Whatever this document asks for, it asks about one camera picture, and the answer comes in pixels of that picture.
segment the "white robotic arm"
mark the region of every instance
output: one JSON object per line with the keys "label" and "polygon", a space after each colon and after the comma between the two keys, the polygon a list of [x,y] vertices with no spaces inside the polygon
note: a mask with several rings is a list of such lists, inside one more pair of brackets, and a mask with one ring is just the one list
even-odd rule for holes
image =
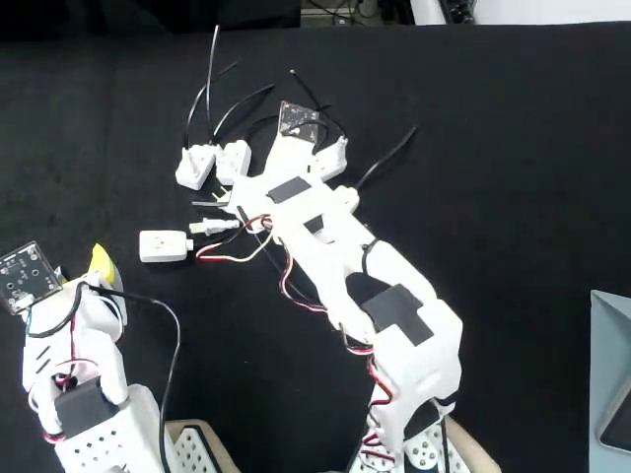
{"label": "white robotic arm", "polygon": [[[376,386],[358,464],[403,471],[407,447],[424,440],[456,405],[462,323],[422,274],[352,215],[359,202],[355,189],[332,190],[323,182],[322,176],[344,170],[345,156],[323,169],[315,166],[316,155],[335,155],[346,138],[313,155],[313,130],[302,139],[281,131],[292,126],[283,124],[289,106],[281,105],[265,171],[238,177],[224,197],[225,210],[244,222],[265,215],[251,230],[271,222],[275,241],[314,283],[331,324],[363,344],[355,353],[371,356]],[[438,464],[436,455],[423,461],[415,460],[422,470]]]}

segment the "black cloth surface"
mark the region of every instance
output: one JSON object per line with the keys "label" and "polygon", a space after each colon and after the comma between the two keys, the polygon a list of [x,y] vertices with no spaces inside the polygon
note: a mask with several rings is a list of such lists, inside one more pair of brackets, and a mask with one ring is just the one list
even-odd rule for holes
{"label": "black cloth surface", "polygon": [[[328,321],[283,299],[262,256],[165,267],[138,259],[140,230],[199,218],[174,171],[209,42],[2,46],[0,251],[36,239],[77,276],[100,242],[126,289],[181,318],[170,419],[210,422],[243,471],[343,469],[372,383]],[[462,318],[455,418],[507,472],[588,471],[589,290],[631,293],[630,53],[624,24],[220,38],[218,67],[242,63],[218,84],[214,115],[268,82],[275,91],[245,124],[283,99],[311,105],[288,74],[297,69],[350,137],[338,182],[418,124],[356,215]],[[194,142],[203,125],[200,114]],[[271,140],[271,128],[253,140],[254,171]],[[226,250],[254,246],[244,238]],[[150,306],[129,313],[127,378],[160,401],[173,324]],[[2,469],[58,471],[21,388],[24,325],[5,314],[0,327]]]}

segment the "small sensor board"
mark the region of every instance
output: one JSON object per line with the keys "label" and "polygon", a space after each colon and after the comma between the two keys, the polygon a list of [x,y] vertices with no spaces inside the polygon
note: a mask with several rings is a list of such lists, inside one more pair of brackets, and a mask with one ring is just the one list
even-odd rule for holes
{"label": "small sensor board", "polygon": [[[319,119],[319,113],[317,111],[282,101],[280,104],[280,116],[278,117],[278,132],[283,133],[304,121],[317,119]],[[317,125],[306,124],[294,128],[289,132],[289,135],[315,144],[317,143]]]}
{"label": "small sensor board", "polygon": [[36,242],[0,258],[0,296],[12,315],[61,291],[61,284]]}

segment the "white connector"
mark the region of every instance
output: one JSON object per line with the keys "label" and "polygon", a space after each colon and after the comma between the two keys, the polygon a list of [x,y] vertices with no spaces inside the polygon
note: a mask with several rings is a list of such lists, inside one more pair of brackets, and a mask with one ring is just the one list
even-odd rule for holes
{"label": "white connector", "polygon": [[217,179],[222,185],[233,185],[239,175],[247,175],[252,150],[245,140],[228,143],[217,157]]}
{"label": "white connector", "polygon": [[222,219],[204,219],[201,222],[190,224],[190,232],[192,234],[206,234],[211,236],[220,234],[230,229],[237,229],[241,224],[238,220],[222,220]]}
{"label": "white connector", "polygon": [[182,261],[193,249],[193,240],[186,232],[176,230],[143,230],[138,236],[138,254],[143,263]]}
{"label": "white connector", "polygon": [[340,136],[331,146],[317,153],[310,165],[310,173],[317,175],[323,182],[327,182],[344,172],[347,144],[348,138]]}
{"label": "white connector", "polygon": [[333,195],[351,214],[355,212],[355,209],[357,209],[359,205],[359,194],[355,187],[338,185],[333,191]]}
{"label": "white connector", "polygon": [[179,185],[199,190],[223,150],[219,145],[193,145],[181,149],[181,161],[175,170]]}

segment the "cable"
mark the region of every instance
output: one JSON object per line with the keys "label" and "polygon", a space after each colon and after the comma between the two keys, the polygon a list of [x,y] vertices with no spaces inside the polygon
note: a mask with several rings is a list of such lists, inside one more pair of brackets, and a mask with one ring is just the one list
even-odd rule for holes
{"label": "cable", "polygon": [[441,421],[441,435],[443,436],[443,462],[445,464],[445,473],[450,473],[450,450],[447,443],[447,422],[445,417]]}
{"label": "cable", "polygon": [[37,403],[35,401],[35,387],[37,386],[37,384],[40,383],[41,380],[44,379],[45,377],[53,376],[54,372],[59,372],[62,368],[65,368],[66,365],[70,365],[71,371],[74,369],[75,365],[90,365],[96,370],[99,369],[99,365],[97,365],[97,363],[93,362],[92,360],[88,360],[86,358],[73,357],[71,360],[61,362],[53,367],[50,367],[48,370],[41,372],[39,376],[35,378],[35,381],[33,381],[33,384],[31,385],[31,389],[29,390],[29,396],[28,396],[29,407],[31,407],[31,409],[34,412],[36,413],[39,412],[39,407],[37,406]]}
{"label": "cable", "polygon": [[81,296],[82,296],[82,291],[81,290],[86,285],[88,285],[88,283],[86,283],[85,281],[80,281],[79,284],[77,284],[77,289],[75,291],[75,299],[73,300],[72,305],[70,306],[70,310],[68,311],[68,314],[65,315],[61,319],[61,321],[59,323],[57,323],[57,325],[55,325],[52,328],[49,328],[48,330],[44,330],[43,332],[39,332],[39,333],[28,332],[27,336],[29,336],[31,338],[47,338],[47,337],[49,337],[51,335],[54,335],[59,330],[61,330],[63,327],[65,327],[66,324],[72,320],[72,317],[74,316],[75,312],[79,308],[79,304],[81,303]]}
{"label": "cable", "polygon": [[333,17],[340,18],[342,20],[346,20],[348,22],[351,22],[351,25],[352,24],[357,24],[357,25],[361,25],[362,27],[364,27],[366,25],[366,24],[360,22],[359,20],[356,20],[355,18],[345,17],[344,15],[340,15],[336,11],[334,12],[332,10],[329,10],[328,8],[324,8],[322,5],[320,5],[319,3],[315,2],[314,0],[309,0],[309,3],[314,5],[316,8],[319,8],[320,10],[328,13],[329,15],[332,15]]}
{"label": "cable", "polygon": [[[213,78],[213,80],[211,81],[211,85],[216,83],[224,74],[226,74],[227,72],[230,72],[232,69],[237,67],[238,64],[239,64],[239,60],[233,62],[232,64],[229,64],[228,66],[223,68],[221,71],[219,71],[219,74],[217,74],[217,76],[215,76],[215,78]],[[183,144],[182,144],[182,146],[186,150],[190,148],[190,140],[188,138],[188,135],[190,133],[190,124],[192,122],[193,115],[195,114],[195,111],[197,110],[197,107],[199,106],[199,101],[204,95],[204,92],[206,92],[206,87],[207,87],[207,84],[204,84],[203,86],[201,86],[201,89],[195,96],[195,100],[193,101],[193,104],[190,106],[190,111],[188,112],[186,125],[184,126],[184,136],[183,136]]]}
{"label": "cable", "polygon": [[215,26],[213,42],[210,45],[210,58],[208,59],[208,77],[206,79],[206,120],[208,121],[208,132],[212,133],[213,122],[210,117],[210,82],[213,73],[213,62],[215,60],[215,48],[217,47],[217,37],[219,36],[219,25]]}
{"label": "cable", "polygon": [[219,120],[219,123],[217,123],[217,126],[215,127],[215,131],[213,132],[212,141],[213,142],[217,141],[219,130],[221,130],[222,125],[226,122],[226,120],[233,113],[233,111],[235,111],[237,108],[239,108],[241,105],[243,105],[247,101],[258,96],[259,94],[264,94],[266,92],[269,92],[275,87],[276,87],[275,84],[268,84],[267,86],[261,87],[260,89],[257,89],[256,91],[252,92],[251,94],[248,94],[247,96],[243,97],[240,101],[236,101],[230,108],[228,108],[228,111],[224,113],[224,116],[221,117],[221,120]]}
{"label": "cable", "polygon": [[294,79],[296,79],[296,82],[298,82],[298,84],[305,91],[305,94],[307,94],[309,96],[309,98],[311,99],[311,101],[314,103],[315,111],[321,111],[322,112],[322,116],[327,118],[328,121],[330,121],[331,123],[333,123],[335,125],[335,128],[337,128],[337,130],[339,131],[340,135],[346,136],[346,132],[344,131],[342,126],[337,121],[335,121],[333,118],[331,118],[330,115],[328,115],[328,113],[324,112],[324,110],[327,108],[327,106],[326,105],[325,106],[320,105],[319,100],[316,98],[316,94],[314,94],[314,91],[307,85],[307,83],[303,80],[303,78],[298,74],[296,69],[291,69],[289,71],[289,73],[292,76],[294,76]]}
{"label": "cable", "polygon": [[111,308],[112,312],[114,312],[114,316],[118,320],[118,336],[114,340],[115,343],[120,340],[120,337],[122,337],[122,334],[125,331],[125,326],[122,323],[122,313],[120,312],[120,307],[118,307],[118,304],[116,304],[112,299],[106,298],[105,296],[97,296],[97,298]]}
{"label": "cable", "polygon": [[249,256],[243,257],[243,258],[237,258],[235,256],[231,256],[229,254],[220,254],[220,255],[216,255],[216,256],[206,256],[204,254],[204,252],[209,251],[211,248],[208,247],[204,247],[202,249],[200,249],[199,251],[197,251],[197,254],[195,255],[195,257],[197,259],[199,259],[200,261],[233,261],[234,263],[247,263],[249,261],[252,261],[252,259],[254,259],[254,257],[260,253],[263,248],[265,246],[267,246],[271,241],[272,241],[272,236],[273,233],[270,232],[269,236],[265,239],[265,241]]}
{"label": "cable", "polygon": [[418,127],[416,125],[414,125],[412,127],[412,129],[406,133],[406,135],[403,137],[403,139],[394,148],[392,148],[389,151],[389,153],[387,153],[384,157],[382,157],[381,159],[377,160],[376,163],[374,163],[372,166],[370,166],[369,169],[364,173],[364,175],[357,181],[357,183],[355,184],[355,188],[357,190],[359,190],[366,183],[366,181],[371,176],[371,174],[373,174],[379,168],[379,166],[382,166],[385,162],[387,162],[394,155],[396,155],[399,151],[401,151],[401,149],[403,149],[403,147],[414,136],[414,133],[416,133],[417,128]]}
{"label": "cable", "polygon": [[294,298],[292,298],[290,296],[290,294],[287,292],[287,279],[289,278],[289,275],[292,272],[292,269],[294,268],[294,257],[291,255],[291,253],[289,252],[289,250],[287,249],[287,246],[283,245],[283,248],[285,248],[285,254],[287,256],[287,265],[285,266],[285,271],[283,271],[280,281],[278,282],[278,286],[280,288],[280,292],[283,296],[285,296],[287,299],[289,299],[292,303],[299,305],[300,307],[304,307],[308,310],[310,310],[311,312],[324,312],[326,313],[326,307],[323,305],[319,305],[319,304],[305,304],[305,303],[301,303],[300,301],[296,301]]}
{"label": "cable", "polygon": [[165,386],[165,393],[163,395],[162,404],[160,406],[160,428],[158,432],[159,444],[160,444],[160,459],[162,461],[162,467],[165,470],[165,473],[171,473],[171,468],[169,467],[169,463],[167,461],[167,453],[165,449],[165,422],[167,415],[167,405],[169,403],[169,394],[171,393],[171,384],[174,377],[175,364],[177,363],[177,355],[179,354],[179,345],[181,343],[181,329],[179,326],[179,319],[175,312],[165,303],[159,301],[157,299],[148,298],[146,296],[138,296],[130,293],[123,293],[121,291],[115,291],[112,289],[100,288],[97,286],[89,286],[90,289],[96,291],[99,294],[106,294],[109,296],[119,296],[124,299],[131,299],[134,301],[140,301],[143,303],[155,304],[164,308],[173,318],[175,323],[175,331],[176,331],[176,340],[175,340],[175,348],[174,354],[171,358],[171,365],[169,366],[169,375],[167,377],[167,385]]}

